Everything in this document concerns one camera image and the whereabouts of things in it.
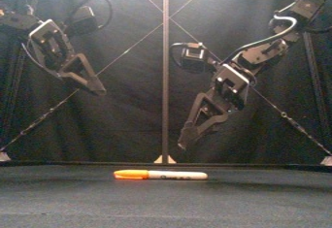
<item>black table surface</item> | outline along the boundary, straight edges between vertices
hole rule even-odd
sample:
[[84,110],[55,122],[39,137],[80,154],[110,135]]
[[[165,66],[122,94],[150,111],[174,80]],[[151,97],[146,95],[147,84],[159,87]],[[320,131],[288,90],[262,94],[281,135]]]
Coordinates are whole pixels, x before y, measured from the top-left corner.
[[[208,180],[114,179],[121,169]],[[332,174],[254,167],[0,167],[0,227],[332,227]]]

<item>wire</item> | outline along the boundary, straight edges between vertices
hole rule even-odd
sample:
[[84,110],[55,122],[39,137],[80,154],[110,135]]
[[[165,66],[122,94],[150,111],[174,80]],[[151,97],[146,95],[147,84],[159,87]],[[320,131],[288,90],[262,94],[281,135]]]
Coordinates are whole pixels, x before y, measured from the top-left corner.
[[312,29],[312,28],[305,28],[305,31],[312,33],[312,34],[321,34],[321,33],[327,33],[332,30],[332,26],[323,28],[323,29]]
[[174,51],[175,48],[185,48],[186,46],[187,46],[187,43],[175,43],[175,44],[173,44],[173,45],[170,46],[170,57],[171,57],[171,60],[175,62],[175,65],[177,65],[179,68],[182,68],[182,64],[181,64],[181,62],[175,59],[173,51]]
[[59,73],[52,74],[52,73],[50,72],[50,70],[38,62],[38,60],[34,58],[34,56],[32,56],[32,54],[31,54],[31,52],[30,52],[27,46],[24,45],[24,43],[20,43],[20,45],[21,45],[24,51],[25,51],[25,54],[27,54],[28,58],[30,58],[31,61],[35,63],[35,65],[36,65],[43,71],[46,71],[50,75],[58,76],[58,77],[59,77],[59,76],[60,76]]
[[228,56],[228,58],[224,60],[222,63],[229,63],[229,62],[232,61],[233,57],[234,57],[240,52],[242,52],[244,50],[246,50],[246,49],[249,49],[249,48],[253,48],[253,47],[257,47],[257,46],[260,46],[260,45],[262,45],[262,44],[266,44],[266,43],[269,43],[269,42],[272,42],[272,41],[274,41],[274,40],[283,38],[287,34],[289,34],[289,33],[293,31],[293,29],[295,29],[295,27],[296,27],[296,25],[297,25],[297,19],[295,19],[295,18],[291,17],[291,16],[279,16],[277,14],[274,14],[273,18],[277,19],[277,20],[288,20],[288,21],[292,22],[292,25],[291,25],[283,32],[280,32],[279,34],[270,36],[269,38],[266,38],[266,39],[264,39],[264,40],[261,40],[261,41],[258,41],[258,42],[254,42],[254,43],[252,43],[252,44],[249,44],[249,45],[245,45],[245,46],[240,47],[240,48]]
[[[64,25],[68,25],[68,24],[71,23],[72,17],[74,17],[74,15],[76,14],[79,8],[80,8],[87,2],[90,2],[90,1],[91,1],[91,0],[83,0],[83,1],[76,5],[76,7],[74,8],[71,14],[68,15],[68,18],[67,18],[66,21],[63,22]],[[108,25],[110,20],[111,20],[111,18],[113,18],[111,3],[110,3],[108,0],[104,0],[104,1],[106,1],[107,5],[108,5],[108,17],[107,17],[106,22],[104,22],[102,25],[99,25],[99,30],[103,29],[103,28]]]

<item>black fabric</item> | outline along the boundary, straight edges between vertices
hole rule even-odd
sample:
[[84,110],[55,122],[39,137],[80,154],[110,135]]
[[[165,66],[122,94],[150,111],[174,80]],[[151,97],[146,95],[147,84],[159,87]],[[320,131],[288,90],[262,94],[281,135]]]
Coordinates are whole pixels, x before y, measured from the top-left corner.
[[[39,0],[36,15],[62,22],[82,0]],[[13,159],[153,162],[162,153],[162,0],[110,0],[110,26],[75,37],[107,89],[104,97],[84,91],[9,147]],[[170,44],[197,39],[224,59],[242,45],[264,39],[274,10],[293,0],[170,0]],[[90,3],[99,22],[103,1]],[[331,74],[324,61],[324,89],[331,103]],[[319,163],[321,149],[295,130],[280,113],[250,91],[242,112],[230,116],[221,132],[182,151],[177,140],[196,94],[209,89],[210,75],[193,75],[170,64],[169,151],[178,162]],[[303,41],[284,60],[258,77],[257,89],[321,140],[312,77]],[[70,96],[72,89],[25,60],[8,143],[21,129]]]
[[209,179],[115,180],[119,169],[1,167],[1,227],[331,227],[328,173],[183,168]]

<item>black cable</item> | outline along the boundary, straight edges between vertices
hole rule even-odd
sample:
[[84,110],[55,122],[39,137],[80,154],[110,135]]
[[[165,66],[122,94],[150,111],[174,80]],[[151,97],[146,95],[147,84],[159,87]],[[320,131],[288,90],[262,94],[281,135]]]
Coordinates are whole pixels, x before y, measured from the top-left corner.
[[175,59],[174,57],[174,49],[175,48],[185,48],[187,46],[187,43],[175,43],[170,46],[170,57],[175,65],[182,69],[182,64],[181,62]]
[[[64,25],[68,25],[68,24],[71,23],[71,19],[72,19],[74,15],[76,14],[78,10],[79,10],[80,7],[82,7],[87,2],[90,2],[90,1],[91,1],[91,0],[83,0],[83,1],[75,6],[72,12],[71,12],[70,15],[68,15],[68,18],[67,18],[66,21],[63,22]],[[104,0],[104,1],[106,1],[107,5],[108,5],[108,17],[107,17],[106,22],[104,22],[102,25],[99,25],[99,30],[103,29],[103,28],[108,25],[110,20],[111,20],[111,18],[113,18],[111,3],[110,3],[108,0]]]
[[305,31],[312,33],[312,34],[323,34],[327,33],[332,30],[332,26],[323,28],[323,29],[312,29],[312,28],[305,28]]

